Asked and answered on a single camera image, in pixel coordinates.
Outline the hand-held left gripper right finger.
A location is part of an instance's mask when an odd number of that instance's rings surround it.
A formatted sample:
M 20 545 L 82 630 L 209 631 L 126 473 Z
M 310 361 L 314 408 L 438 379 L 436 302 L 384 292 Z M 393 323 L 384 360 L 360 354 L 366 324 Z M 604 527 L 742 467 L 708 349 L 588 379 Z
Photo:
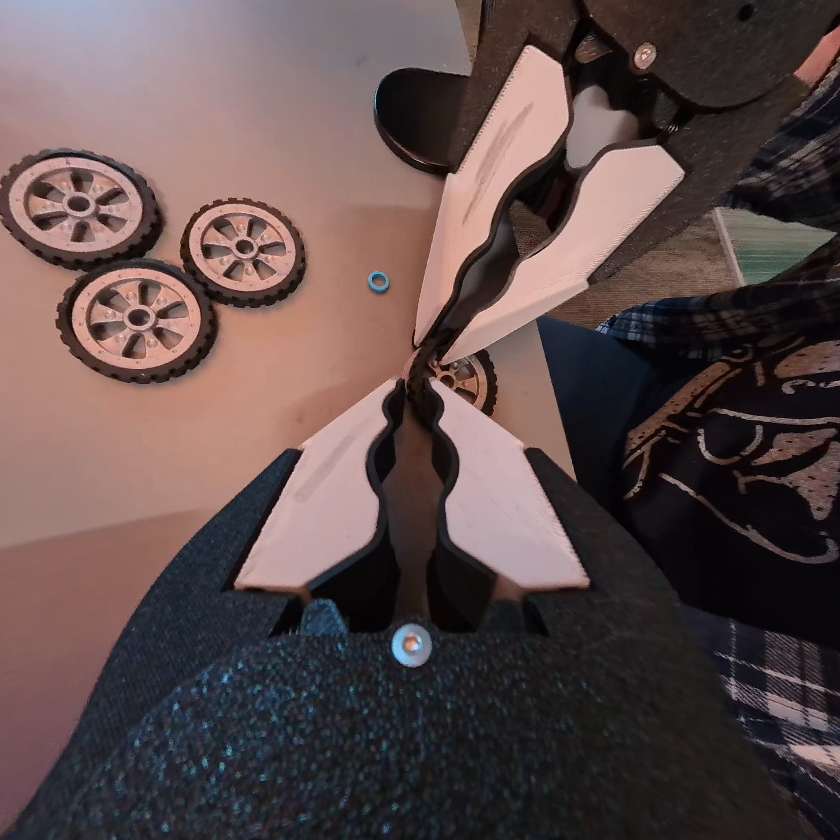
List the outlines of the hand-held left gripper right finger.
M 427 565 L 434 624 L 477 631 L 500 581 L 531 593 L 590 587 L 572 541 L 525 444 L 438 381 L 423 385 L 433 466 L 443 483 Z

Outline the person's dark trousers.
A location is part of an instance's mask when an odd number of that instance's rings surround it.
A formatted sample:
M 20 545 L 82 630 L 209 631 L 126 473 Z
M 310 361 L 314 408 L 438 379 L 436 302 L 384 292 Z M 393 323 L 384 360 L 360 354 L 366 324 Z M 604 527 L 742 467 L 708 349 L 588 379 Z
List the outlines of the person's dark trousers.
M 577 482 L 613 511 L 625 438 L 652 366 L 592 329 L 549 317 L 537 327 Z

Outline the grey toy wheel black tyre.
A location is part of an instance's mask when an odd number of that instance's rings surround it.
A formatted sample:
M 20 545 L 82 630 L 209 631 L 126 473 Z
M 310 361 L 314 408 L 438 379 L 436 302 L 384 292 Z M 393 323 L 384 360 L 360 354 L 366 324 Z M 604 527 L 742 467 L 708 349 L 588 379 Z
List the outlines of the grey toy wheel black tyre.
M 2 177 L 2 224 L 27 251 L 69 270 L 146 255 L 164 218 L 142 175 L 105 155 L 56 148 Z
M 424 426 L 430 423 L 425 403 L 425 381 L 438 381 L 484 414 L 491 416 L 497 403 L 497 374 L 486 350 L 458 360 L 442 362 L 443 338 L 424 342 L 406 362 L 402 378 L 406 399 L 415 419 Z
M 217 316 L 181 268 L 127 259 L 84 274 L 57 308 L 69 352 L 110 379 L 163 383 L 196 368 L 213 348 Z
M 271 205 L 229 197 L 200 207 L 181 239 L 185 271 L 215 302 L 263 308 L 287 299 L 305 277 L 298 228 Z

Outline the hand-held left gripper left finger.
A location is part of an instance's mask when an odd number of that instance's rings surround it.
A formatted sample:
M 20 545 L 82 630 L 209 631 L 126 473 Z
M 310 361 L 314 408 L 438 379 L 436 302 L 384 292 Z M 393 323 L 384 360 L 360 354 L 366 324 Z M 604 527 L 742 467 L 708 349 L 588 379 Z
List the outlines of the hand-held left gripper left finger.
M 330 600 L 353 632 L 391 624 L 401 572 L 383 484 L 404 406 L 404 381 L 387 380 L 298 448 L 237 591 Z

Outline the person's dark printed t-shirt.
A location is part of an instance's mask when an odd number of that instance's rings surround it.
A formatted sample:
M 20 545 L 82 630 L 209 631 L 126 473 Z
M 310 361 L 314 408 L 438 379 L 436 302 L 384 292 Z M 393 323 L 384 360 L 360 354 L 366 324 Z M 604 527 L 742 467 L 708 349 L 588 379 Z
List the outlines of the person's dark printed t-shirt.
M 744 343 L 626 436 L 618 511 L 689 606 L 838 650 L 838 326 Z

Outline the person's plaid shirt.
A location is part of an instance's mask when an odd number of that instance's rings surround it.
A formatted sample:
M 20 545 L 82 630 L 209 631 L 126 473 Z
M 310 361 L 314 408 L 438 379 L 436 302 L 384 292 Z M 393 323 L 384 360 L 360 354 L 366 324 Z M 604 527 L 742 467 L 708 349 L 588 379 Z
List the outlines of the person's plaid shirt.
M 700 363 L 777 334 L 839 329 L 838 282 L 836 235 L 757 286 L 652 301 L 610 317 L 599 333 L 652 366 L 628 431 Z M 811 837 L 838 838 L 838 650 L 684 604 L 736 719 L 784 798 Z

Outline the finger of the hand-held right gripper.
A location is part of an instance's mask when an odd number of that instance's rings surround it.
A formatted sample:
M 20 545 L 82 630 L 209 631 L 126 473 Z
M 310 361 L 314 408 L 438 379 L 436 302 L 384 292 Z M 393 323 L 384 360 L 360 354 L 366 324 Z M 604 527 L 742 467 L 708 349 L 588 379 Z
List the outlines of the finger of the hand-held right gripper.
M 413 343 L 439 330 L 463 281 L 493 246 L 514 189 L 551 162 L 570 126 L 561 63 L 523 47 L 464 159 L 446 176 L 423 284 Z
M 501 294 L 466 324 L 445 360 L 483 350 L 582 293 L 594 270 L 685 177 L 657 143 L 599 153 L 575 187 L 562 225 L 516 263 Z

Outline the person's right forearm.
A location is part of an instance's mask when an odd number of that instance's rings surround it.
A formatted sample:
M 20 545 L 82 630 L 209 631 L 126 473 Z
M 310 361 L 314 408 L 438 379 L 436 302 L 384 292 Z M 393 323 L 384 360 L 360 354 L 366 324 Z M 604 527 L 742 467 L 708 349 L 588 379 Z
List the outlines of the person's right forearm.
M 718 204 L 839 232 L 837 60 Z

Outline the person's right hand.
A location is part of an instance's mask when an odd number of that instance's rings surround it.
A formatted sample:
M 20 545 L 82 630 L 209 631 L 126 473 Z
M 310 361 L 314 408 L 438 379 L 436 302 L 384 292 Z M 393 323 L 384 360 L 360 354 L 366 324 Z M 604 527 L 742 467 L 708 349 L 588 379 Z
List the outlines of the person's right hand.
M 794 73 L 803 85 L 814 88 L 831 69 L 839 52 L 839 28 L 824 36 Z

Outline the black desk clamp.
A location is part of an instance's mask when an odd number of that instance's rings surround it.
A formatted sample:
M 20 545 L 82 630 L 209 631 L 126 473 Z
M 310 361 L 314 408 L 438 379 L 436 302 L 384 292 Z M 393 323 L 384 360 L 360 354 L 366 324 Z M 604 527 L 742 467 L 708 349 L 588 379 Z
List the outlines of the black desk clamp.
M 388 73 L 374 94 L 374 124 L 386 147 L 415 170 L 445 177 L 468 81 L 423 68 Z

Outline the teal striped floor mat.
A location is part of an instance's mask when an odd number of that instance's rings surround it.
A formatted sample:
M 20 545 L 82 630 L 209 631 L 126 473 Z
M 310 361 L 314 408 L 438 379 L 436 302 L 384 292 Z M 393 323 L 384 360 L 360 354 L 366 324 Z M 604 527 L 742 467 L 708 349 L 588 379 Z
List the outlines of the teal striped floor mat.
M 782 223 L 740 209 L 711 213 L 728 267 L 741 287 L 771 280 L 835 236 L 802 224 Z

